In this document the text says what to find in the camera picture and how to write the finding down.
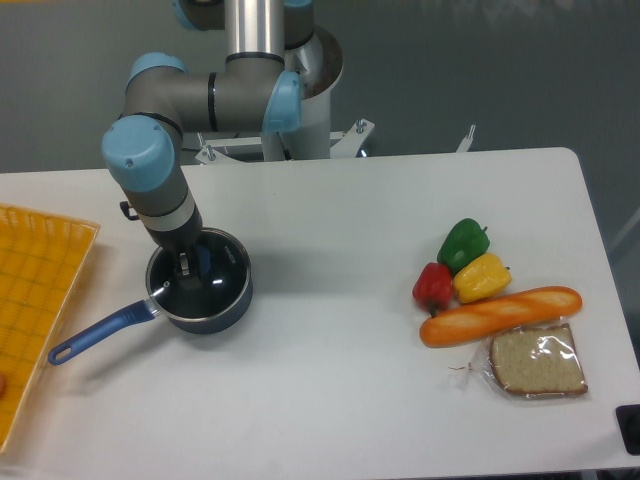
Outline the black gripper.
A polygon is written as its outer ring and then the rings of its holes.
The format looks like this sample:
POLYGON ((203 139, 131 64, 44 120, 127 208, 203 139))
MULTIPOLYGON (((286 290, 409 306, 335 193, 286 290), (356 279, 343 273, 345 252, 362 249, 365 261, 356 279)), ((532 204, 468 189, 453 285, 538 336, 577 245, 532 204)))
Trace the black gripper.
POLYGON ((189 220, 178 229, 159 231, 148 228, 151 238, 176 258, 175 283, 183 292, 194 293, 200 287, 200 275, 211 269, 211 253, 203 244, 196 244, 201 235, 201 220, 189 220))

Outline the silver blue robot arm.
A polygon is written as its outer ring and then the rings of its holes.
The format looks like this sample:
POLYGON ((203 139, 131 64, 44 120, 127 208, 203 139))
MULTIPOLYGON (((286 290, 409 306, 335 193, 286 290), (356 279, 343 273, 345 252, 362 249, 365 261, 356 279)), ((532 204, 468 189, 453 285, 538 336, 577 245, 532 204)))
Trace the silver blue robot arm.
POLYGON ((189 132, 290 133, 302 124, 302 81, 285 53, 314 33, 310 1, 177 1, 176 15, 228 39, 221 72, 193 74, 178 58, 148 53, 132 66, 121 116, 102 156, 177 281, 199 285, 202 219, 178 161, 189 132))

